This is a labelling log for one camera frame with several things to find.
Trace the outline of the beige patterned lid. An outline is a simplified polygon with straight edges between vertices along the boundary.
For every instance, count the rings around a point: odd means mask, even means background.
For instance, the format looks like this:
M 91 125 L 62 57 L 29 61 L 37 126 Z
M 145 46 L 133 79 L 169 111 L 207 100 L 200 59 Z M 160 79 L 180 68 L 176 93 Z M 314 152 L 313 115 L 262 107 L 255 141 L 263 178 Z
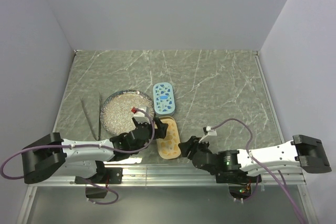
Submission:
M 166 144 L 177 144 L 178 145 L 181 141 L 180 141 L 176 121 L 171 116 L 160 117 L 160 120 L 161 122 L 168 124 L 168 128 L 166 132 L 166 137 L 157 139 L 156 144 L 158 145 L 159 143 L 163 142 Z

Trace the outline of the beige lunch box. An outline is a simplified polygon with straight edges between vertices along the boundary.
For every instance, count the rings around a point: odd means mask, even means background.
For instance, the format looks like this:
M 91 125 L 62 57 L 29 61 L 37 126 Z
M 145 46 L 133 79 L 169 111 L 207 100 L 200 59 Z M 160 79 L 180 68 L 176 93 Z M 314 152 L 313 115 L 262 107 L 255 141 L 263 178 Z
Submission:
M 181 154 L 181 150 L 177 144 L 166 144 L 162 142 L 157 146 L 159 156 L 163 159 L 175 159 L 178 158 Z

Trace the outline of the blue lunch box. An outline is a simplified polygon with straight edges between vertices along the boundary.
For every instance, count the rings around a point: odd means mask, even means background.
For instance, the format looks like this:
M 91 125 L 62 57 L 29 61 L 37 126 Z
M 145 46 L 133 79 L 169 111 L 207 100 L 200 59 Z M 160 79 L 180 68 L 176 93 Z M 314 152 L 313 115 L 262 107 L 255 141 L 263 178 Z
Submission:
M 175 113 L 175 107 L 174 106 L 167 106 L 167 107 L 160 107 L 154 108 L 155 114 L 157 116 L 172 116 Z

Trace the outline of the blue patterned lid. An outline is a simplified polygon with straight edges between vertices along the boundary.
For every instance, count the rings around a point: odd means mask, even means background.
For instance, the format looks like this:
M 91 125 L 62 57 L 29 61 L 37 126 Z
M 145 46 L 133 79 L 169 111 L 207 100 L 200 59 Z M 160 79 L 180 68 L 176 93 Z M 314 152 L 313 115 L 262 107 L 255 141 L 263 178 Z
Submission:
M 156 83 L 153 86 L 153 101 L 154 108 L 160 108 L 164 106 L 175 107 L 175 99 L 172 85 L 168 82 Z

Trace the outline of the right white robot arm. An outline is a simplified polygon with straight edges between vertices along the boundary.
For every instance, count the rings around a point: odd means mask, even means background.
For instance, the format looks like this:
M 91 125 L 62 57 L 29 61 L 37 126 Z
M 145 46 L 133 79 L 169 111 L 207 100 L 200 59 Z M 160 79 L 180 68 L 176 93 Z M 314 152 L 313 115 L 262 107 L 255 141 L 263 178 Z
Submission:
M 191 160 L 194 167 L 217 176 L 231 173 L 238 182 L 283 168 L 301 167 L 311 174 L 332 171 L 322 141 L 306 135 L 294 135 L 283 144 L 253 150 L 226 150 L 215 154 L 208 147 L 209 143 L 200 142 L 195 136 L 179 144 L 182 156 Z

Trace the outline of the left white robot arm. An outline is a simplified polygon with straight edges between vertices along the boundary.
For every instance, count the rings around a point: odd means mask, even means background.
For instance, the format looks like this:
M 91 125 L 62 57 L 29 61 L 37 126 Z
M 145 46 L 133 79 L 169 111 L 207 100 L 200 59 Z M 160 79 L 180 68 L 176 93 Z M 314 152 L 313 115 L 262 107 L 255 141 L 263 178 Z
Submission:
M 135 122 L 135 129 L 106 140 L 85 142 L 50 133 L 23 148 L 24 182 L 36 184 L 51 176 L 76 176 L 94 183 L 107 176 L 105 162 L 128 159 L 147 148 L 151 139 L 165 138 L 168 124 L 159 118 L 152 123 Z

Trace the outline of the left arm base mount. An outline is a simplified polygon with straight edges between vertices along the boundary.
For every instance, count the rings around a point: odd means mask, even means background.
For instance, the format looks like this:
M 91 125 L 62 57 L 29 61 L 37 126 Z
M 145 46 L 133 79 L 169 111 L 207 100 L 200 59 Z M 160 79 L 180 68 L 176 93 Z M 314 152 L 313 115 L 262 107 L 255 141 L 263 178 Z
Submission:
M 111 185 L 119 185 L 122 182 L 123 168 L 106 168 L 104 173 L 97 174 L 92 178 L 75 177 L 76 185 L 85 185 L 85 196 L 87 201 L 96 205 L 111 205 L 119 200 L 119 194 L 113 190 Z M 115 195 L 112 201 L 103 202 L 108 193 Z

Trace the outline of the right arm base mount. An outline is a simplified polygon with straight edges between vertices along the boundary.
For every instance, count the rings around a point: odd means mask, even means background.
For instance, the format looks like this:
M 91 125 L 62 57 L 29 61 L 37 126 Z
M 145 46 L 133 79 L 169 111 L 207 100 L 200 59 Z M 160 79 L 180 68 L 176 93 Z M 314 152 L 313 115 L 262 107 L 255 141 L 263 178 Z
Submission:
M 258 184 L 262 182 L 260 175 L 249 176 L 246 172 L 221 172 L 215 175 L 218 184 L 229 184 L 229 193 L 235 200 L 247 200 L 255 192 Z

